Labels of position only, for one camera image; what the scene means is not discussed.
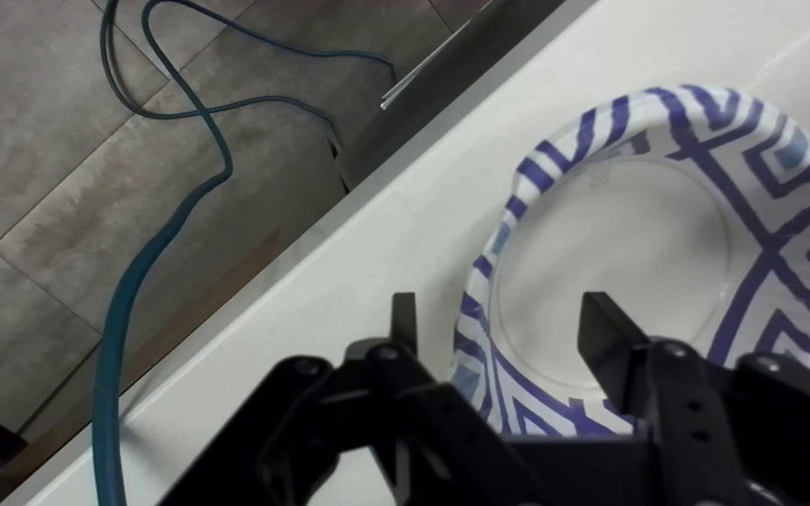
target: wire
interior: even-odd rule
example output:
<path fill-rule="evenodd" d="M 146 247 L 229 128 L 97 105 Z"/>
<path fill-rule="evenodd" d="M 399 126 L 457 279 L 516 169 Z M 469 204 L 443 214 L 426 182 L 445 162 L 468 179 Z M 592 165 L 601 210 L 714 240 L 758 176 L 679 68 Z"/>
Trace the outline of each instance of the wire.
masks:
<path fill-rule="evenodd" d="M 161 3 L 174 3 L 174 6 L 184 6 L 184 8 L 192 8 L 192 10 L 201 10 L 222 26 L 229 26 L 232 30 L 240 30 L 255 43 L 264 43 L 277 51 L 288 51 L 288 53 L 296 53 L 296 55 L 303 55 L 303 60 L 364 60 L 364 62 L 371 62 L 371 64 L 379 64 L 388 69 L 392 82 L 399 79 L 396 74 L 396 64 L 379 53 L 371 53 L 371 51 L 309 51 L 309 47 L 298 47 L 298 46 L 289 46 L 289 43 L 281 43 L 281 40 L 274 40 L 274 36 L 264 36 L 254 29 L 246 29 L 205 6 L 198 6 L 198 3 L 188 3 L 188 0 L 161 0 Z M 158 109 L 146 109 L 143 105 L 139 105 L 116 64 L 116 16 L 118 16 L 118 0 L 109 0 L 105 6 L 105 15 L 102 15 L 102 30 L 98 30 L 98 53 L 102 53 L 102 62 L 105 62 L 105 76 L 108 76 L 108 84 L 113 86 L 113 92 L 118 95 L 118 102 L 143 114 L 143 119 L 156 119 L 156 120 L 178 120 L 178 119 L 198 119 L 201 113 L 198 109 L 184 109 L 184 113 L 158 113 Z M 329 138 L 336 141 L 336 147 L 340 147 L 340 133 L 336 126 L 336 119 L 326 114 L 322 107 L 313 107 L 309 102 L 300 102 L 296 95 L 254 95 L 254 98 L 241 98 L 241 102 L 229 102 L 229 105 L 219 105 L 219 107 L 208 107 L 208 113 L 229 113 L 229 109 L 240 109 L 240 107 L 254 107 L 254 105 L 288 105 L 288 107 L 296 107 L 313 119 L 317 119 Z"/>
<path fill-rule="evenodd" d="M 367 60 L 374 64 L 382 64 L 392 69 L 395 79 L 395 64 L 378 53 L 367 53 L 367 51 L 303 51 L 278 40 L 270 40 L 264 33 L 255 33 L 251 29 L 237 26 L 233 19 L 226 19 L 198 3 L 188 0 L 149 0 L 143 6 L 143 36 L 153 46 L 158 62 L 167 68 L 167 74 L 178 82 L 178 86 L 184 89 L 184 95 L 188 98 L 192 109 L 187 113 L 156 113 L 142 107 L 122 69 L 118 69 L 118 60 L 116 60 L 116 10 L 118 10 L 118 0 L 109 0 L 105 6 L 105 16 L 102 16 L 102 64 L 105 64 L 105 76 L 109 82 L 109 86 L 116 89 L 118 102 L 123 102 L 123 107 L 130 107 L 133 113 L 143 114 L 143 119 L 156 119 L 156 120 L 180 120 L 180 119 L 203 119 L 208 136 L 215 138 L 219 158 L 222 158 L 222 169 L 216 175 L 210 175 L 208 179 L 203 179 L 192 195 L 187 195 L 180 200 L 180 204 L 174 209 L 174 214 L 163 223 L 163 227 L 135 252 L 135 258 L 130 261 L 130 268 L 123 270 L 109 307 L 108 307 L 108 317 L 105 317 L 105 331 L 102 331 L 102 345 L 98 345 L 98 366 L 97 366 L 97 387 L 94 387 L 94 470 L 97 470 L 97 494 L 102 506 L 123 506 L 123 470 L 122 470 L 122 414 L 118 414 L 118 400 L 122 400 L 122 372 L 123 372 L 123 345 L 128 345 L 128 329 L 130 329 L 130 317 L 133 317 L 133 307 L 135 297 L 142 292 L 142 285 L 146 282 L 153 265 L 161 258 L 161 252 L 174 241 L 174 237 L 184 231 L 187 220 L 192 217 L 192 210 L 226 179 L 233 176 L 233 154 L 232 147 L 222 136 L 222 128 L 216 126 L 215 114 L 216 113 L 229 113 L 229 109 L 240 109 L 240 107 L 251 107 L 251 105 L 289 105 L 298 107 L 303 113 L 309 113 L 313 119 L 317 119 L 322 123 L 329 126 L 329 133 L 336 133 L 336 120 L 329 113 L 293 98 L 293 95 L 254 95 L 246 102 L 232 102 L 232 105 L 219 105 L 219 107 L 205 107 L 203 98 L 198 95 L 198 89 L 180 76 L 180 69 L 173 64 L 173 60 L 163 53 L 163 47 L 158 46 L 156 33 L 153 33 L 153 10 L 158 3 L 178 3 L 187 6 L 192 10 L 201 10 L 216 23 L 226 23 L 229 29 L 264 43 L 270 47 L 288 51 L 288 53 L 298 53 L 298 55 L 309 55 L 309 60 Z"/>

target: blue and white patterned plate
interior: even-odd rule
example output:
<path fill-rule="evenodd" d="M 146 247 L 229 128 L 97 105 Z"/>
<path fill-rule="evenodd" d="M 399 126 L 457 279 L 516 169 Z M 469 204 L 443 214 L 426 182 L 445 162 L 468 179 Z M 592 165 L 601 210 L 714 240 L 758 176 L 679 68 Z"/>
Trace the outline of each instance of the blue and white patterned plate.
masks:
<path fill-rule="evenodd" d="M 714 362 L 810 366 L 810 136 L 738 89 L 659 86 L 538 143 L 457 329 L 454 381 L 496 429 L 628 429 L 578 353 L 585 289 Z"/>

